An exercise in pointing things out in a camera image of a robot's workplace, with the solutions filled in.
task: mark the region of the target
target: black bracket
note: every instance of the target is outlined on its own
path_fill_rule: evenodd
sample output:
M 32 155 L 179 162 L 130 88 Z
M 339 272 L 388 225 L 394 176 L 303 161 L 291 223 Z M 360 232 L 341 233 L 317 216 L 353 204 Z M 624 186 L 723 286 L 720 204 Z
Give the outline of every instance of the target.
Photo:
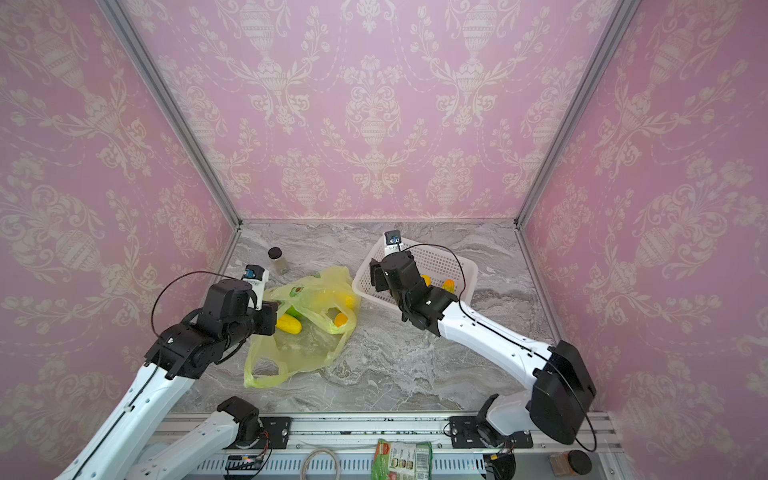
M 454 449 L 486 449 L 488 446 L 480 439 L 478 424 L 474 416 L 449 417 L 451 445 Z M 533 438 L 530 432 L 515 432 L 508 437 L 514 449 L 532 449 Z
M 285 450 L 288 447 L 290 417 L 261 417 L 261 424 L 270 435 L 270 449 Z M 265 444 L 266 438 L 262 436 L 252 448 L 263 449 Z

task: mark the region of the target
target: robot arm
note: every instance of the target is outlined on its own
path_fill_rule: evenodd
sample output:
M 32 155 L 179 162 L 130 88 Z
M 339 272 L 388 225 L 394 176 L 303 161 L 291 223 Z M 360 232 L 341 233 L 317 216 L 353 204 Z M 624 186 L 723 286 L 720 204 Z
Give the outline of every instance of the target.
M 129 478 L 179 479 L 199 464 L 200 458 L 235 441 L 251 442 L 258 437 L 262 429 L 259 410 L 232 397 L 204 424 L 153 458 L 150 465 L 135 465 L 129 472 L 165 415 L 211 363 L 228 359 L 232 354 L 223 356 L 224 352 L 234 345 L 240 348 L 251 335 L 275 333 L 278 305 L 261 298 L 268 272 L 249 265 L 243 278 L 212 285 L 202 308 L 159 335 L 123 399 L 58 479 L 81 475 L 123 480 L 126 474 Z
M 550 346 L 512 332 L 453 293 L 427 286 L 412 253 L 400 248 L 400 232 L 387 232 L 385 239 L 384 258 L 370 264 L 371 284 L 377 291 L 389 290 L 402 321 L 461 343 L 502 367 L 531 390 L 526 421 L 560 443 L 573 443 L 596 395 L 578 350 L 565 341 Z M 519 418 L 521 407 L 517 399 L 492 396 L 476 419 L 478 433 L 488 444 L 499 445 L 524 429 L 511 420 Z

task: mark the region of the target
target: black cable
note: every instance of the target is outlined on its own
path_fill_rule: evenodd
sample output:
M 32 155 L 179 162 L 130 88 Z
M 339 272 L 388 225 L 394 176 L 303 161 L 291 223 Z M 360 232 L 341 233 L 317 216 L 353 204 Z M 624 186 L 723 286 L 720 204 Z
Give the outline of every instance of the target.
M 215 276 L 223 276 L 224 278 L 231 278 L 232 280 L 240 280 L 239 278 L 235 278 L 234 276 L 224 275 L 223 273 L 216 273 L 216 272 L 209 272 L 208 270 L 195 270 L 194 272 L 188 272 L 184 275 L 177 276 L 173 280 L 170 281 L 169 284 L 163 288 L 160 293 L 157 295 L 157 298 L 154 300 L 154 305 L 152 306 L 152 311 L 149 314 L 149 324 L 152 327 L 152 333 L 159 339 L 160 335 L 157 333 L 157 330 L 154 328 L 154 311 L 157 308 L 157 302 L 160 301 L 160 297 L 163 296 L 163 293 L 165 293 L 165 290 L 168 290 L 168 288 L 173 285 L 174 283 L 178 282 L 179 280 L 183 279 L 186 276 L 193 275 L 195 273 L 207 273 L 209 275 L 215 275 Z
M 264 454 L 266 453 L 266 450 L 270 447 L 270 433 L 267 430 L 263 430 L 259 434 L 259 436 L 257 437 L 256 441 L 254 441 L 253 443 L 251 443 L 250 445 L 245 446 L 245 447 L 241 447 L 237 443 L 234 444 L 239 449 L 240 448 L 248 449 L 251 446 L 254 446 L 255 444 L 257 444 L 259 442 L 259 439 L 261 438 L 261 435 L 265 435 L 266 442 L 264 442 L 264 449 L 261 451 L 261 453 L 259 455 L 256 455 L 256 458 L 261 457 L 261 460 L 262 460 L 261 465 L 259 467 L 259 472 L 261 472 L 261 469 L 264 468 L 264 465 L 266 464 L 266 460 L 264 459 Z M 227 474 L 224 476 L 224 480 L 231 480 L 231 478 L 230 478 L 230 470 L 255 470 L 255 468 L 250 468 L 250 465 L 251 465 L 250 462 L 243 463 L 242 465 L 238 465 L 238 466 L 232 467 L 232 468 L 230 468 L 229 465 L 230 465 L 229 457 L 227 457 L 227 462 L 225 463 Z M 251 478 L 256 477 L 256 475 L 259 475 L 259 472 L 256 472 L 255 474 L 253 474 L 253 477 L 251 477 Z
M 494 480 L 512 480 L 515 477 L 515 471 L 517 470 L 517 460 L 511 453 L 504 455 L 496 455 L 496 459 L 489 458 L 489 462 L 486 462 L 485 456 L 483 457 L 483 463 L 485 464 L 485 470 L 490 471 L 493 474 Z
M 154 311 L 155 311 L 155 309 L 157 308 L 157 302 L 159 302 L 159 301 L 160 301 L 160 297 L 163 295 L 163 293 L 165 293 L 165 290 L 168 290 L 168 287 L 169 287 L 169 286 L 173 285 L 173 284 L 174 284 L 174 283 L 176 283 L 178 280 L 181 280 L 181 279 L 183 279 L 183 278 L 184 278 L 184 277 L 186 277 L 186 276 L 192 275 L 193 273 L 209 273 L 210 275 L 225 276 L 226 278 L 231 278 L 231 279 L 233 279 L 233 280 L 239 280 L 239 279 L 237 279 L 237 278 L 235 278 L 235 277 L 233 277 L 233 276 L 223 275 L 223 274 L 221 274 L 221 273 L 209 272 L 209 271 L 207 271 L 207 270 L 195 270 L 194 272 L 185 273 L 184 275 L 180 275 L 180 276 L 177 276 L 176 278 L 174 278 L 173 280 L 171 280 L 171 282 L 170 282 L 169 284 L 167 284 L 167 285 L 165 286 L 165 288 L 163 288 L 163 289 L 160 291 L 160 293 L 157 295 L 157 298 L 154 300 L 154 305 L 152 306 L 152 311 L 150 312 L 150 316 L 149 316 L 149 319 L 150 319 L 150 325 L 151 325 L 151 327 L 152 327 L 152 333 L 154 333 L 154 335 L 155 335 L 155 336 L 156 336 L 158 339 L 160 338 L 160 335 L 158 335 L 158 334 L 157 334 L 157 330 L 155 330 L 155 328 L 154 328 Z M 191 315 L 191 313 L 192 313 L 192 312 L 188 313 L 188 314 L 187 314 L 187 315 L 184 317 L 184 319 L 186 319 L 188 322 L 189 322 L 190 320 L 192 320 L 192 317 L 191 317 L 191 318 L 189 318 L 189 319 L 187 319 L 187 318 L 188 318 L 188 317 Z M 143 392 L 144 392 L 144 389 L 146 389 L 146 388 L 147 388 L 147 385 L 149 385 L 149 382 L 151 382 L 151 381 L 152 381 L 152 379 L 154 378 L 154 374 L 155 374 L 155 373 L 157 373 L 157 369 L 159 369 L 159 368 L 160 368 L 160 356 L 161 356 L 161 351 L 160 351 L 160 350 L 158 350 L 158 351 L 157 351 L 157 364 L 154 366 L 154 370 L 152 370 L 152 374 L 151 374 L 151 375 L 149 375 L 149 378 L 148 378 L 148 379 L 147 379 L 147 381 L 146 381 L 146 382 L 144 382 L 144 384 L 141 386 L 141 388 L 139 389 L 139 391 L 136 393 L 136 396 L 134 396 L 134 398 L 133 398 L 133 399 L 132 399 L 132 400 L 131 400 L 131 401 L 128 403 L 128 405 L 127 405 L 128 407 L 133 407 L 133 406 L 134 406 L 134 402 L 136 402 L 136 400 L 139 398 L 139 396 L 141 395 L 141 393 L 143 393 Z M 102 444 L 104 444 L 104 440 L 106 440 L 106 439 L 107 439 L 107 437 L 109 436 L 109 434 L 110 434 L 110 433 L 112 433 L 112 430 L 114 430 L 114 427 L 118 426 L 118 423 L 120 423 L 120 420 L 123 418 L 123 415 L 125 415 L 126 411 L 131 411 L 131 410 L 126 410 L 126 409 L 124 409 L 124 410 L 123 410 L 123 412 L 120 414 L 120 416 L 118 416 L 118 419 L 114 421 L 114 423 L 112 424 L 112 426 L 111 426 L 111 427 L 109 427 L 109 430 L 107 430 L 107 433 L 105 433 L 105 434 L 104 434 L 104 436 L 103 436 L 103 437 L 101 437 L 101 440 L 99 440 L 99 443 L 98 443 L 98 444 L 96 444 L 96 448 L 94 448 L 94 449 L 91 451 L 91 453 L 88 455 L 88 457 L 86 457 L 86 458 L 85 458 L 85 461 L 84 461 L 84 462 L 82 462 L 82 463 L 80 464 L 80 468 L 78 468 L 78 471 L 77 471 L 77 472 L 74 474 L 74 477 L 73 477 L 73 478 L 77 478 L 77 477 L 78 477 L 78 476 L 79 476 L 79 475 L 80 475 L 80 474 L 83 472 L 83 468 L 85 468 L 85 464 L 87 464 L 87 463 L 88 463 L 88 461 L 90 461 L 90 460 L 91 460 L 91 458 L 94 456 L 94 453 L 96 453 L 96 451 L 97 451 L 97 450 L 98 450 L 98 449 L 101 447 L 101 445 L 102 445 Z
M 487 325 L 484 325 L 482 322 L 478 321 L 478 320 L 477 320 L 475 317 L 473 317 L 472 315 L 469 315 L 469 314 L 468 314 L 468 313 L 467 313 L 467 312 L 464 310 L 464 307 L 462 307 L 462 301 L 461 301 L 461 300 L 462 300 L 462 295 L 464 294 L 464 290 L 466 290 L 466 289 L 467 289 L 467 277 L 464 275 L 464 268 L 462 268 L 462 263 L 461 263 L 461 262 L 458 260 L 458 257 L 456 256 L 456 254 L 455 254 L 455 253 L 453 253 L 453 250 L 451 250 L 450 248 L 448 248 L 448 247 L 445 247 L 445 246 L 443 246 L 443 245 L 437 245 L 437 244 L 435 244 L 435 243 L 417 243 L 416 245 L 411 245 L 410 247 L 408 247 L 408 248 L 404 249 L 403 251 L 405 251 L 405 250 L 410 250 L 410 249 L 412 249 L 413 247 L 421 247 L 421 246 L 426 246 L 426 247 L 438 247 L 438 248 L 442 248 L 443 250 L 447 250 L 448 252 L 450 252 L 450 254 L 451 254 L 451 255 L 453 255 L 453 258 L 455 258 L 455 259 L 456 259 L 456 263 L 458 264 L 458 271 L 460 271 L 460 272 L 462 273 L 462 281 L 464 282 L 464 288 L 462 288 L 462 291 L 461 291 L 461 293 L 458 295 L 458 307 L 459 307 L 459 309 L 462 311 L 462 313 L 464 313 L 464 314 L 467 316 L 467 318 L 469 318 L 469 319 L 470 319 L 470 320 L 472 320 L 473 322 L 477 323 L 478 325 L 480 325 L 480 326 L 483 326 L 483 327 L 485 327 L 485 328 L 486 328 L 486 329 L 488 329 L 488 330 L 491 330 L 493 333 L 495 333 L 496 335 L 500 336 L 500 337 L 501 337 L 501 338 L 503 338 L 503 339 L 506 339 L 508 342 L 510 342 L 510 343 L 512 343 L 512 344 L 514 344 L 514 345 L 516 345 L 516 346 L 519 346 L 519 347 L 520 347 L 520 348 L 522 348 L 523 350 L 527 350 L 527 351 L 529 351 L 530 353 L 533 353 L 534 355 L 536 355 L 536 356 L 537 356 L 537 357 L 539 357 L 540 359 L 544 360 L 544 361 L 545 361 L 547 364 L 549 364 L 549 366 L 550 366 L 550 367 L 552 367 L 552 369 L 553 369 L 553 370 L 554 370 L 554 371 L 555 371 L 555 372 L 556 372 L 556 373 L 557 373 L 557 374 L 560 376 L 560 378 L 561 378 L 561 379 L 562 379 L 562 381 L 565 383 L 565 385 L 568 387 L 568 389 L 569 389 L 569 390 L 571 390 L 571 393 L 573 394 L 573 397 L 576 399 L 576 403 L 578 403 L 578 406 L 579 406 L 579 408 L 581 409 L 581 413 L 583 413 L 583 414 L 584 414 L 584 417 L 587 419 L 587 424 L 589 424 L 589 429 L 592 431 L 592 439 L 594 440 L 594 447 L 592 447 L 591 449 L 588 449 L 587 447 L 585 447 L 585 446 L 584 446 L 584 444 L 582 444 L 582 443 L 579 441 L 578 437 L 577 437 L 577 438 L 574 438 L 574 439 L 576 440 L 576 443 L 578 443 L 578 444 L 579 444 L 579 446 L 580 446 L 580 447 L 582 447 L 582 448 L 583 448 L 584 450 L 586 450 L 587 452 L 590 452 L 590 453 L 592 453 L 592 452 L 596 452 L 596 451 L 598 450 L 598 434 L 595 432 L 595 430 L 594 430 L 594 427 L 592 426 L 592 421 L 589 419 L 589 415 L 587 414 L 587 410 L 586 410 L 586 409 L 584 408 L 584 406 L 581 404 L 581 400 L 579 400 L 578 396 L 576 395 L 576 391 L 575 391 L 575 390 L 574 390 L 574 388 L 571 386 L 571 384 L 569 383 L 569 381 L 568 381 L 568 380 L 565 378 L 565 375 L 563 375 L 563 374 L 562 374 L 562 372 L 560 372 L 560 370 L 558 370 L 558 367 L 557 367 L 557 366 L 555 366 L 555 365 L 554 365 L 554 363 L 553 363 L 553 362 L 552 362 L 550 359 L 548 359 L 548 358 L 545 358 L 543 355 L 541 355 L 541 354 L 540 354 L 540 353 L 538 353 L 538 352 L 535 352 L 535 351 L 531 350 L 531 349 L 530 349 L 530 348 L 528 348 L 527 346 L 524 346 L 524 345 L 521 345 L 520 343 L 517 343 L 517 342 L 515 342 L 513 339 L 510 339 L 510 338 L 508 338 L 507 336 L 503 335 L 502 333 L 500 333 L 500 332 L 497 332 L 497 331 L 493 330 L 493 329 L 492 329 L 492 328 L 490 328 L 489 326 L 487 326 Z
M 270 458 L 272 457 L 272 452 L 274 452 L 274 449 L 270 449 L 270 452 L 266 455 L 266 458 L 263 457 L 263 455 L 260 455 L 262 457 L 261 464 L 259 465 L 259 468 L 250 468 L 250 463 L 244 463 L 242 465 L 238 465 L 237 467 L 227 468 L 227 476 L 224 477 L 226 480 L 229 480 L 230 472 L 240 470 L 240 471 L 251 471 L 256 470 L 256 473 L 253 474 L 251 478 L 256 478 L 256 475 L 259 475 L 261 471 L 264 469 L 264 466 L 268 463 Z
M 233 356 L 235 353 L 237 353 L 237 351 L 238 351 L 238 350 L 240 350 L 240 347 L 242 347 L 242 346 L 243 346 L 243 344 L 245 344 L 245 341 L 246 341 L 246 340 L 247 340 L 247 339 L 243 339 L 243 340 L 242 340 L 240 343 L 238 343 L 238 344 L 237 344 L 237 346 L 235 347 L 235 349 L 234 349 L 234 350 L 232 350 L 232 352 L 230 352 L 230 354 L 229 354 L 229 355 L 227 355 L 227 356 L 223 357 L 223 358 L 222 358 L 221 360 L 219 360 L 218 362 L 214 362 L 214 365 L 221 365 L 222 363 L 224 363 L 224 362 L 226 362 L 227 360 L 231 359 L 231 358 L 232 358 L 232 356 Z

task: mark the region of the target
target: yellow corn toy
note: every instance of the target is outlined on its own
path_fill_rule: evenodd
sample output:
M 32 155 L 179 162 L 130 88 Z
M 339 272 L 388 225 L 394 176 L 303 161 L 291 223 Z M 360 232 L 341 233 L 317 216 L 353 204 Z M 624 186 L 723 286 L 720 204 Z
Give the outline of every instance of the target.
M 292 333 L 293 335 L 301 333 L 302 328 L 301 322 L 295 316 L 288 315 L 287 313 L 284 313 L 283 316 L 277 319 L 275 326 L 285 333 Z
M 453 280 L 451 280 L 451 279 L 447 279 L 447 280 L 446 280 L 446 281 L 445 281 L 445 282 L 442 284 L 442 289 L 443 289 L 443 290 L 446 290 L 446 291 L 448 291 L 448 292 L 450 292 L 450 293 L 456 293 L 456 284 L 454 283 L 454 281 L 453 281 Z

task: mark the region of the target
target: white plastic basket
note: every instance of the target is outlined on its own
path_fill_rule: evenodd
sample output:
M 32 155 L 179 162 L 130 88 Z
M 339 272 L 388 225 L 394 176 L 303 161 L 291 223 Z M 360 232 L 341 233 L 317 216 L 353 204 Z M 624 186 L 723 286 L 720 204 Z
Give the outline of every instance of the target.
M 402 248 L 416 245 L 414 240 L 407 238 L 401 238 Z M 456 259 L 453 258 L 450 252 L 435 247 L 416 247 L 409 250 L 413 253 L 413 259 L 416 261 L 416 266 L 419 268 L 419 272 L 422 275 L 429 275 L 432 279 L 432 285 L 442 286 L 443 282 L 448 279 L 454 281 L 456 285 L 456 296 L 458 296 L 464 288 L 464 282 L 462 280 L 462 271 L 456 264 Z M 464 258 L 457 255 L 458 261 L 462 263 L 462 269 L 464 269 L 464 276 L 467 279 L 467 290 L 462 295 L 461 300 L 464 300 L 467 304 L 472 300 L 472 294 L 475 292 L 475 285 L 478 281 L 478 266 L 477 263 L 471 261 L 469 258 Z M 368 256 L 360 265 L 357 270 L 354 281 L 352 281 L 352 290 L 360 296 L 371 300 L 379 305 L 386 306 L 396 312 L 400 310 L 395 303 L 395 300 L 389 295 L 387 290 L 383 292 L 376 292 L 376 289 L 371 285 L 371 273 L 369 264 L 371 259 L 380 261 L 384 258 L 384 236 L 379 238 L 376 245 L 373 246 Z

